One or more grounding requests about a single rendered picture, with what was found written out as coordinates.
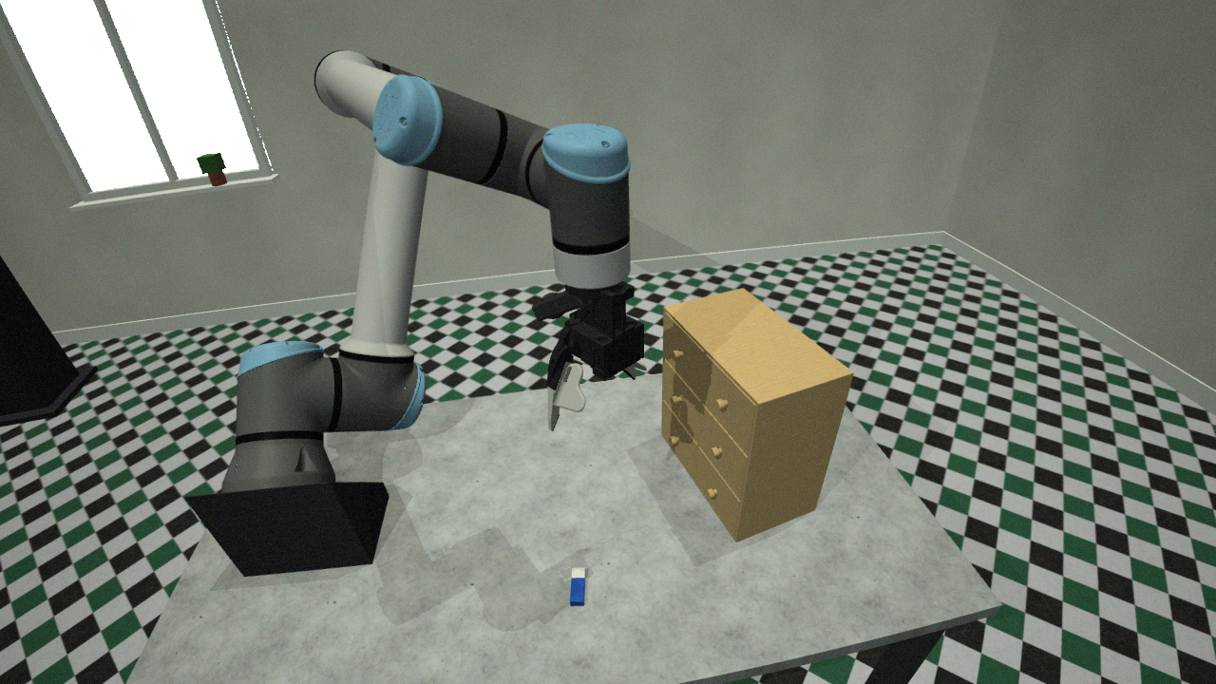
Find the blue and white eraser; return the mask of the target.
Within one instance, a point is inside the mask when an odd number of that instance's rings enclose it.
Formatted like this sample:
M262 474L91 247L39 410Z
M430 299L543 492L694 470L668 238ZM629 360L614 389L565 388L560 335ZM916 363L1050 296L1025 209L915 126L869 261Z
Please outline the blue and white eraser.
M582 592L585 592L585 568L572 568L572 606L582 606Z

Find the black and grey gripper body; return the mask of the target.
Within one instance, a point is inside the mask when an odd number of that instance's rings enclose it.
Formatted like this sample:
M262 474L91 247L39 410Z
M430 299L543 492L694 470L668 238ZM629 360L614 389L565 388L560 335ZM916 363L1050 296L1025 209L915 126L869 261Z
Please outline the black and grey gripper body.
M626 299L634 285L624 281L607 288L573 288L565 292L582 299L582 308L569 314L563 336L572 354L593 369L602 380L610 379L644 358L644 324L626 315Z

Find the tan wooden drawer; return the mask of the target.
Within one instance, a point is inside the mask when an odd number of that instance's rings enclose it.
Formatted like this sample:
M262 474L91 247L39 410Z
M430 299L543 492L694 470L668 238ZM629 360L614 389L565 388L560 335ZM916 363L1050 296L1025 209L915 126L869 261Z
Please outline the tan wooden drawer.
M674 453L680 458L680 462L685 465L688 473L694 480L696 471L696 441L687 428L680 424L679 417L676 417L670 407L666 407L666 402L663 400L663 436L666 438L669 445L672 445Z
M739 445L734 444L730 433L725 431L724 426L717 424L717 420L713 417L713 414L704 404L702 404L699 444L703 447L705 454L711 458L717 471L727 480L727 484L732 486L734 494L741 498L748 456Z
M664 359L663 397L669 407L672 407L674 414L680 417L689 433L696 438L696 433L698 433L700 400L696 397L694 391L689 389L688 385L685 385L685 380L680 377L679 372L674 370L666 359Z
M664 355L700 397L704 351L666 313Z
M717 473L711 460L702 452L702 447L698 448L698 460L696 460L696 484L700 486L706 499L711 499L710 501L717 517L721 517L724 525L727 526L727 529L734 537L734 526L737 525L741 501L734 497L734 493L726 484L722 476Z
M724 424L734 441L749 454L756 405L706 354L703 400L717 421Z

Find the brown wooden chest of drawers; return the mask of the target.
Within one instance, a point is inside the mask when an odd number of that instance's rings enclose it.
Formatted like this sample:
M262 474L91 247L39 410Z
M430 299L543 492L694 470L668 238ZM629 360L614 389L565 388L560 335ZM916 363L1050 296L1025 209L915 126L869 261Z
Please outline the brown wooden chest of drawers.
M734 537L725 525L732 539L747 540L815 511L854 371L751 292L738 288L663 307L663 396L665 313L704 351L700 397L674 368L700 400L696 460L702 447L705 354L756 405L749 454L730 434L748 456L742 497L734 494L741 501Z

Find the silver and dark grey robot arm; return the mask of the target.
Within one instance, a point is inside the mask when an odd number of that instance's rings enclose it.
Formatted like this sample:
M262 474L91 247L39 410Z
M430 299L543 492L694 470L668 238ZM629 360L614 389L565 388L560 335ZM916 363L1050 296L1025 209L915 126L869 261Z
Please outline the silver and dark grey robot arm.
M426 374L407 336L428 172L548 209L554 273L565 286L606 288L631 270L621 131L542 128L351 50L320 61L315 90L376 142L351 340L338 358L306 341L240 357L236 452L221 493L334 482L323 432L394 431L420 417Z

